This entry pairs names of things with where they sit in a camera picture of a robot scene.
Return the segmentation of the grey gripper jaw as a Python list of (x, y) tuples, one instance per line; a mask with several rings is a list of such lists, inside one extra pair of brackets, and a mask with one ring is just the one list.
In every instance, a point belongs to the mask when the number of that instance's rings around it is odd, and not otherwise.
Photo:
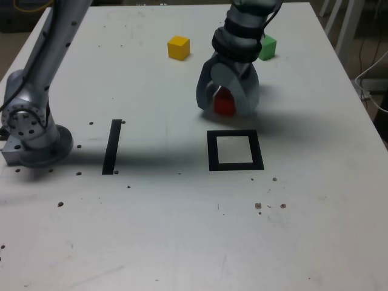
[(213, 67), (211, 69), (213, 82), (219, 86), (216, 92), (216, 101), (222, 101), (226, 109), (226, 113), (235, 109), (235, 113), (239, 116), (251, 115), (258, 104), (259, 100), (259, 80), (257, 79), (238, 79), (232, 77), (230, 79), (215, 79), (213, 76)]
[(211, 76), (211, 69), (218, 61), (219, 57), (217, 55), (212, 55), (212, 57), (204, 63), (199, 76), (196, 86), (196, 101), (198, 107), (203, 111), (209, 108), (213, 101), (213, 96), (219, 88), (219, 86), (213, 82)]

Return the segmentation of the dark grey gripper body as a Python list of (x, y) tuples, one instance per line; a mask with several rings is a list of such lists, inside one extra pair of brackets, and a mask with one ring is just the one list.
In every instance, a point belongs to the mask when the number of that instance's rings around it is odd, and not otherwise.
[(213, 76), (215, 79), (257, 79), (257, 72), (251, 62), (241, 63), (232, 61), (219, 53), (214, 53), (215, 65)]

